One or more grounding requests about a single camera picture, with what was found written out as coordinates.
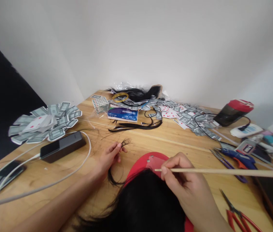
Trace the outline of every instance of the chopstick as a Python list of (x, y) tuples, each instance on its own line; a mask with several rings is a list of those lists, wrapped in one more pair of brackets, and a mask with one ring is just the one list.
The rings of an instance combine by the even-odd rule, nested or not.
[(190, 173), (211, 173), (211, 174), (227, 174), (240, 176), (258, 176), (258, 177), (273, 177), (273, 171), (270, 170), (246, 170), (246, 169), (170, 169), (172, 172), (190, 172)]

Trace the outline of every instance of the black power bank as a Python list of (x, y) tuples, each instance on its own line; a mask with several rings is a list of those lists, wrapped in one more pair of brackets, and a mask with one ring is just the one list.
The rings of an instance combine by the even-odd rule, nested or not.
[(84, 145), (86, 145), (86, 141), (81, 132), (77, 131), (71, 135), (41, 147), (40, 159), (48, 163), (53, 163), (69, 153), (83, 147)]

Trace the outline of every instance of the pliers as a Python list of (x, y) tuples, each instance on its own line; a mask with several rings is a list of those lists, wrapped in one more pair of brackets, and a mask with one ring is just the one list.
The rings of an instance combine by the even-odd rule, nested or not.
[[(251, 221), (245, 214), (243, 214), (241, 211), (238, 211), (234, 206), (231, 204), (227, 196), (224, 194), (222, 190), (220, 190), (224, 199), (228, 203), (230, 210), (227, 210), (227, 215), (228, 215), (228, 222), (230, 227), (235, 231), (234, 224), (233, 224), (233, 219), (235, 220), (236, 224), (239, 226), (239, 228), (242, 230), (242, 232), (251, 232), (248, 224), (246, 221), (248, 221), (258, 232), (262, 232), (262, 230), (253, 222)], [(238, 218), (236, 217), (237, 214), (242, 221), (243, 225), (240, 223)]]

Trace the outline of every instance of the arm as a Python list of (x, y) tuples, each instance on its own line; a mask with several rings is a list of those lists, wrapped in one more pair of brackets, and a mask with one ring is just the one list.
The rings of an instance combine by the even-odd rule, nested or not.
[(222, 217), (204, 176), (200, 173), (172, 173), (170, 168), (194, 168), (194, 166), (180, 152), (161, 166), (161, 179), (165, 180), (176, 195), (195, 228), (200, 232), (233, 232)]
[(107, 170), (120, 162), (119, 152), (127, 152), (121, 143), (115, 142), (100, 156), (98, 165), (82, 179), (66, 189), (51, 202), (43, 206), (21, 224), (13, 228), (17, 232), (55, 232), (63, 226), (74, 211), (86, 200), (92, 191), (105, 179)]

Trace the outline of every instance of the scissors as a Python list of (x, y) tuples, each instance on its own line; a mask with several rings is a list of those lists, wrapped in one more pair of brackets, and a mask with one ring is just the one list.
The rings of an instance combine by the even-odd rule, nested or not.
[[(215, 150), (210, 150), (213, 155), (227, 168), (227, 169), (235, 169), (232, 164), (230, 164), (219, 152)], [(243, 176), (234, 175), (240, 182), (247, 183), (247, 179)]]
[[(253, 221), (251, 221), (245, 214), (243, 214), (241, 211), (238, 211), (234, 206), (231, 204), (227, 196), (224, 194), (222, 190), (220, 190), (223, 198), (228, 203), (230, 210), (227, 210), (228, 215), (228, 222), (231, 228), (235, 231), (234, 225), (233, 225), (233, 219), (235, 220), (236, 224), (239, 226), (239, 228), (242, 230), (242, 232), (251, 232), (248, 224), (246, 221), (248, 221), (258, 232), (262, 232), (262, 230), (255, 224)], [(240, 223), (240, 221), (237, 219), (235, 213), (239, 216), (240, 220), (242, 221), (243, 225)]]

